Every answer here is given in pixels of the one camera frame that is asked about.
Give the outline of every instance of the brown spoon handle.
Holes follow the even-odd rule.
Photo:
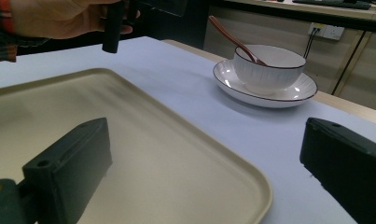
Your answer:
[[[263,61],[261,61],[257,56],[255,56],[251,50],[249,50],[240,40],[232,36],[223,26],[220,24],[220,22],[214,17],[214,16],[209,16],[208,17],[209,21],[215,26],[215,28],[223,35],[225,36],[228,40],[233,42],[235,45],[237,45],[240,49],[242,49],[248,57],[251,59],[252,62],[266,65]]]

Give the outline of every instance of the saucer rim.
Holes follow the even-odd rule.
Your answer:
[[[246,95],[246,96],[249,96],[249,97],[255,97],[255,98],[262,99],[262,100],[266,100],[266,101],[285,102],[285,103],[288,103],[288,102],[290,102],[290,103],[296,103],[296,102],[299,102],[299,101],[306,101],[306,100],[309,100],[309,99],[313,98],[313,97],[318,93],[318,85],[316,84],[316,82],[315,82],[311,77],[307,76],[307,75],[304,74],[304,73],[301,73],[301,75],[304,75],[304,76],[308,77],[308,78],[309,78],[309,79],[315,84],[315,92],[314,92],[312,95],[310,95],[310,96],[308,96],[308,97],[305,97],[305,98],[301,98],[301,99],[297,99],[297,100],[294,100],[294,99],[291,99],[291,100],[277,100],[277,99],[273,99],[273,98],[268,98],[268,96],[265,96],[265,95],[260,95],[260,94],[253,93],[253,92],[251,92],[251,91],[249,91],[249,93],[247,93],[247,92],[243,92],[243,91],[236,90],[236,89],[232,88],[231,86],[226,85],[222,80],[220,80],[220,79],[216,76],[216,72],[215,72],[216,67],[217,67],[219,64],[225,63],[225,62],[227,62],[227,61],[231,62],[231,60],[224,60],[224,61],[222,61],[222,62],[217,63],[217,64],[214,66],[214,68],[213,68],[213,75],[214,75],[214,77],[216,78],[216,80],[217,80],[218,82],[220,82],[222,85],[224,85],[225,87],[227,87],[227,88],[229,88],[229,89],[232,89],[233,91],[237,91],[237,92],[239,92],[239,93],[241,93],[241,94],[243,94],[243,95]]]

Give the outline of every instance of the beige tray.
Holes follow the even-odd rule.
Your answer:
[[[113,165],[79,223],[258,223],[266,177],[105,69],[0,90],[0,178],[79,123],[107,117]]]

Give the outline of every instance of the plaid sleeve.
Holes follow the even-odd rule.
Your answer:
[[[0,30],[13,33],[9,0],[0,0]],[[0,61],[16,62],[17,46],[0,42]]]

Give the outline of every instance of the white saucer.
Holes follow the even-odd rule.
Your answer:
[[[290,87],[272,95],[260,95],[247,90],[243,82],[237,78],[231,60],[218,63],[214,67],[217,85],[230,96],[250,105],[270,108],[283,108],[301,105],[316,95],[318,87],[312,78],[301,74]]]

